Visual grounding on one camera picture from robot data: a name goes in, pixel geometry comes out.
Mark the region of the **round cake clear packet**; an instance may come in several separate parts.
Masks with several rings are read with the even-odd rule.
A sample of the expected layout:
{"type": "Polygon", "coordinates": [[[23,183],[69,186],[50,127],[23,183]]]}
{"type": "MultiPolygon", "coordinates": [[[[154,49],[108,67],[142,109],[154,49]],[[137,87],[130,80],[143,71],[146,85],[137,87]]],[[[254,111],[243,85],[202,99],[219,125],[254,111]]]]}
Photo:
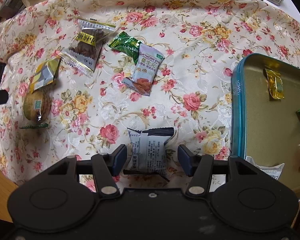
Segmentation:
{"type": "Polygon", "coordinates": [[[43,89],[28,92],[23,103],[23,114],[25,121],[20,129],[47,128],[47,117],[50,113],[51,100],[43,89]]]}

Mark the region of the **clear brown nut packet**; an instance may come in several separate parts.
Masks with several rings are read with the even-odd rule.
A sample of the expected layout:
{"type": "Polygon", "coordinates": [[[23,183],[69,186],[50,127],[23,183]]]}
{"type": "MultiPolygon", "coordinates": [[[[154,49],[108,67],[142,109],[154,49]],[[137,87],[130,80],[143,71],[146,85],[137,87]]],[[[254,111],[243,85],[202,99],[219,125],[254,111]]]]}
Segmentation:
{"type": "Polygon", "coordinates": [[[95,71],[101,49],[115,33],[116,26],[80,17],[78,27],[79,32],[70,46],[64,48],[59,55],[65,63],[91,76],[95,71]]]}

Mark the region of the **floral tablecloth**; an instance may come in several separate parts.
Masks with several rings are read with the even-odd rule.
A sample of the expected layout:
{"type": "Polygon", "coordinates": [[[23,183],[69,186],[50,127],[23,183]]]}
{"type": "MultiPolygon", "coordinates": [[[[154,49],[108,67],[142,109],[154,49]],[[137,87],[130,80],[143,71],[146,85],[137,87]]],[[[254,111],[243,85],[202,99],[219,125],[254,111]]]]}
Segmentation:
{"type": "Polygon", "coordinates": [[[171,127],[166,180],[121,174],[121,187],[187,180],[185,144],[231,152],[236,65],[260,53],[300,68],[300,23],[257,0],[49,0],[0,23],[6,63],[0,171],[22,184],[70,155],[130,145],[128,131],[171,127]]]}

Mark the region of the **small green candy wrapper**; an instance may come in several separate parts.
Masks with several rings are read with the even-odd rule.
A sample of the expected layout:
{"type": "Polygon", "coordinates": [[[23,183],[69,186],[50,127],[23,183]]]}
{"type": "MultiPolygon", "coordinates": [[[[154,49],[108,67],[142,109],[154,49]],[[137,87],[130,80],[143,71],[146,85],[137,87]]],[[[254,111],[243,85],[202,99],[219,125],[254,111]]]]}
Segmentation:
{"type": "Polygon", "coordinates": [[[137,64],[140,44],[142,44],[141,41],[128,35],[125,31],[122,31],[108,44],[108,46],[113,50],[125,53],[133,59],[135,64],[137,64]]]}

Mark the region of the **white black snack packet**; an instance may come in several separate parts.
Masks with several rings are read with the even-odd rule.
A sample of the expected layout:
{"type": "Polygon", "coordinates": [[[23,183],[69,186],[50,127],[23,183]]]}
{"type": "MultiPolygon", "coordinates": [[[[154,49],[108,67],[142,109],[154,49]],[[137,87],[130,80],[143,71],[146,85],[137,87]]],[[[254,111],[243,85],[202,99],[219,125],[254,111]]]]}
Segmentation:
{"type": "Polygon", "coordinates": [[[166,178],[166,143],[174,135],[174,128],[128,129],[132,155],[124,174],[159,175],[166,178]]]}

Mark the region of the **yellow silver snack packet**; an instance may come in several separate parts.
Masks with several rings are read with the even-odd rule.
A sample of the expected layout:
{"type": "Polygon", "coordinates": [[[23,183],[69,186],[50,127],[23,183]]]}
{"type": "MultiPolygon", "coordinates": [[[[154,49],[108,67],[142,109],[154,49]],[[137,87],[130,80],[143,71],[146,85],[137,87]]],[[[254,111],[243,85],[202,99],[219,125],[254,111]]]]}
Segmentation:
{"type": "Polygon", "coordinates": [[[29,92],[34,91],[53,83],[57,69],[60,64],[61,57],[56,56],[41,63],[33,76],[29,85],[29,92]]]}

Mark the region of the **white hawthorn stick packet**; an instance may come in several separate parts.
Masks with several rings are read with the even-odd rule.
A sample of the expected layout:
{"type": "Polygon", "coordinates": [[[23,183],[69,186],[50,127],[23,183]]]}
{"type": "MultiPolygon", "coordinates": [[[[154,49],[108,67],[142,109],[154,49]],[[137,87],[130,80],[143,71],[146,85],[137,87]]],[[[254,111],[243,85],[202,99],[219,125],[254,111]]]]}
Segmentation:
{"type": "Polygon", "coordinates": [[[154,77],[164,60],[163,54],[150,46],[140,44],[139,58],[131,77],[125,77],[122,83],[141,95],[149,96],[154,77]]]}

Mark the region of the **gold green candy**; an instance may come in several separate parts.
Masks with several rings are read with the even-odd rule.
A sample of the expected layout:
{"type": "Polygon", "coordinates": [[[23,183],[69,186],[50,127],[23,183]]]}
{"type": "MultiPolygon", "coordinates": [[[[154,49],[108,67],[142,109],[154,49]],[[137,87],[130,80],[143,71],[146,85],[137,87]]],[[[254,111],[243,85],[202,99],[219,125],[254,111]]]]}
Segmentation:
{"type": "Polygon", "coordinates": [[[267,80],[268,80],[268,88],[271,97],[274,100],[284,99],[283,92],[283,82],[281,79],[281,74],[271,69],[265,69],[267,80]]]}

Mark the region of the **empty gold tin tray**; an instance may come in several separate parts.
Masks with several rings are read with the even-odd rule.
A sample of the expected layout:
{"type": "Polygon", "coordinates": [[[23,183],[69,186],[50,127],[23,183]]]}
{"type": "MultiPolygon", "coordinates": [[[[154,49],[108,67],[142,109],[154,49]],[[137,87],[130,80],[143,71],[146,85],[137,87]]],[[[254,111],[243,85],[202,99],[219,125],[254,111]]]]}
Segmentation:
{"type": "Polygon", "coordinates": [[[232,75],[232,154],[257,165],[284,163],[279,182],[300,200],[300,68],[266,55],[242,59],[232,75]],[[281,74],[284,99],[274,100],[265,69],[281,74]]]}

